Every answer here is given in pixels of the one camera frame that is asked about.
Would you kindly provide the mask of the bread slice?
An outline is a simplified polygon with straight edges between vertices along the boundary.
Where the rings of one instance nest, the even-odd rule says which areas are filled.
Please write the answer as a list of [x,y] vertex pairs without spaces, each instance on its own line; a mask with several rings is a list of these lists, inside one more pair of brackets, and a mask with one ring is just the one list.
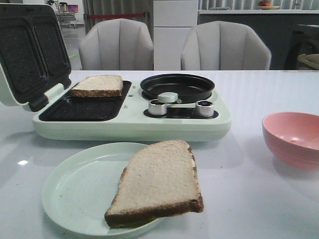
[[194,155],[187,142],[175,139],[133,155],[104,217],[108,226],[120,227],[203,210]]
[[117,97],[122,95],[123,80],[119,75],[90,76],[77,83],[70,96],[83,98]]

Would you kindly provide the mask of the pink plastic bowl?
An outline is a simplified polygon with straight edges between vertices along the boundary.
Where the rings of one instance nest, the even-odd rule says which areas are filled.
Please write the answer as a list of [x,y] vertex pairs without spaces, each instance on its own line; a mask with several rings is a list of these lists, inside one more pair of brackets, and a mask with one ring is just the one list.
[[305,170],[319,169],[319,117],[278,112],[262,120],[264,141],[280,160]]

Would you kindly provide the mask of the mint green sandwich maker lid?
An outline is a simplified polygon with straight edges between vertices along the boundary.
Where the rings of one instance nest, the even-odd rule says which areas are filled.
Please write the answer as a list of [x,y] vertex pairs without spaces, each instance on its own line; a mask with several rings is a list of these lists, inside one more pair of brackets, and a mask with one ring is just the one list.
[[71,81],[71,64],[53,9],[0,5],[0,101],[37,112]]

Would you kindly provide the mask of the mint green breakfast maker base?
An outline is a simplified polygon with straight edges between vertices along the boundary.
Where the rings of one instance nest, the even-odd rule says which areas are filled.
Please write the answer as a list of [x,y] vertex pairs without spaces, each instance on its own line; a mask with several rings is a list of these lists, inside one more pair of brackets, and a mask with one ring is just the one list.
[[195,114],[195,104],[170,105],[167,114],[148,114],[138,81],[124,81],[122,96],[79,98],[69,92],[60,95],[33,117],[36,132],[61,140],[106,141],[212,141],[223,138],[231,128],[231,114],[222,98],[213,91],[208,101],[214,115]]

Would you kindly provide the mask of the left silver control knob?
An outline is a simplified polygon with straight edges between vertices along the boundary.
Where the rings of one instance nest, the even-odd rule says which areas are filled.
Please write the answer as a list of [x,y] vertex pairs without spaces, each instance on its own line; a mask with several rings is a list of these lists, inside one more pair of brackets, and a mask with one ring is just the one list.
[[150,100],[148,113],[152,116],[164,116],[167,113],[167,105],[166,103],[159,102],[157,99]]

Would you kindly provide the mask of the silver control knob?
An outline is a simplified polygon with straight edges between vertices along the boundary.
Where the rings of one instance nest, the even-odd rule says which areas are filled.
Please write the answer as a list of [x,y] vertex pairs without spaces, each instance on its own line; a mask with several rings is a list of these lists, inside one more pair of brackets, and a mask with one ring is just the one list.
[[159,102],[157,99],[150,100],[148,113],[152,116],[164,116],[167,113],[167,105],[166,103]]
[[195,114],[199,117],[212,117],[214,115],[214,104],[210,101],[197,101],[195,103]]

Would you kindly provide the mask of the black round frying pan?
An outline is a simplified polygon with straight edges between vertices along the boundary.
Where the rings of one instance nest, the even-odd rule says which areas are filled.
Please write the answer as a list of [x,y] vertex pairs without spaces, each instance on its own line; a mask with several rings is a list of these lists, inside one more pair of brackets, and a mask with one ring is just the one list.
[[156,99],[161,93],[173,92],[182,104],[189,104],[208,99],[215,83],[202,76],[171,73],[145,78],[140,87],[144,96],[150,100]]

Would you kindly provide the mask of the right silver control knob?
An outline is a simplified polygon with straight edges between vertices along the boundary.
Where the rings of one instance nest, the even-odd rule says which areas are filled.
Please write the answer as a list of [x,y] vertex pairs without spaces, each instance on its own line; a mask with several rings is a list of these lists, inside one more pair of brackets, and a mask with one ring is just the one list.
[[199,117],[212,117],[214,115],[214,104],[210,101],[197,101],[195,103],[195,114]]

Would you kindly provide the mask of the left beige upholstered chair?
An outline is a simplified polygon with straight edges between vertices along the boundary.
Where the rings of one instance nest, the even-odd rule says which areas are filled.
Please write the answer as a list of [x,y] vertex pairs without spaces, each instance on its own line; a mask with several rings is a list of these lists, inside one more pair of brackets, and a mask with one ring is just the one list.
[[82,39],[83,70],[153,70],[154,44],[145,23],[112,19],[97,23]]

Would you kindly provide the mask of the beige upholstered chair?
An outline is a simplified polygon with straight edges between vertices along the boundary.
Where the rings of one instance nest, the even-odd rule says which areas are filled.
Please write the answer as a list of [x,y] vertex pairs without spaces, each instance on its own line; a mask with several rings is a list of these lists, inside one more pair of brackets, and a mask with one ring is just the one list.
[[272,54],[249,26],[212,21],[191,28],[180,58],[182,70],[269,70]]
[[82,39],[83,70],[153,70],[154,44],[145,23],[112,19],[97,23]]

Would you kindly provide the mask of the right beige upholstered chair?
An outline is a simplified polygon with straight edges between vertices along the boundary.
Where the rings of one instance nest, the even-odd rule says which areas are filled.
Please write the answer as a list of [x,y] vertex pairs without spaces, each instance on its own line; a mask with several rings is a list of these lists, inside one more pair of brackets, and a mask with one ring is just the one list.
[[272,54],[249,26],[212,21],[191,28],[180,58],[182,70],[269,70]]

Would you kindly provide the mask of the white cabinet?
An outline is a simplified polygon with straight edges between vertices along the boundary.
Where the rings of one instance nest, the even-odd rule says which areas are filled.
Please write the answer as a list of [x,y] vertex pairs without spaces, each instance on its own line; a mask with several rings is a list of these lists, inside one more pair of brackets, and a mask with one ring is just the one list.
[[188,33],[197,25],[197,0],[153,1],[154,69],[180,70]]

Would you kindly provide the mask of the red barrier belt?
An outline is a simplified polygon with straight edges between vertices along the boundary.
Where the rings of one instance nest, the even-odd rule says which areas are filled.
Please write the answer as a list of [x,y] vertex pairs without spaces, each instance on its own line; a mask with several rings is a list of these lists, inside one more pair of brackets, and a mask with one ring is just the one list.
[[88,19],[117,19],[117,18],[134,18],[145,17],[146,12],[141,13],[125,13],[125,14],[106,14],[106,15],[87,15]]

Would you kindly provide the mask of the fruit plate on counter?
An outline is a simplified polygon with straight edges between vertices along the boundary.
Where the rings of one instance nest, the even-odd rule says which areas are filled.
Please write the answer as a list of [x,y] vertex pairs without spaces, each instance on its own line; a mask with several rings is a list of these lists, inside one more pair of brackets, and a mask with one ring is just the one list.
[[261,0],[257,3],[258,9],[261,10],[273,10],[273,9],[279,9],[280,6],[274,6],[272,3],[270,3],[268,0]]

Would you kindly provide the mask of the beige cushion at right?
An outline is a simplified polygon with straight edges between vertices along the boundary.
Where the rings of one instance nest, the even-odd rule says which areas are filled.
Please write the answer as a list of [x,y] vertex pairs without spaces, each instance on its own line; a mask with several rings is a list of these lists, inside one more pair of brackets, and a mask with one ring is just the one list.
[[319,69],[319,54],[301,54],[297,57],[297,60],[303,63],[307,68],[318,70]]

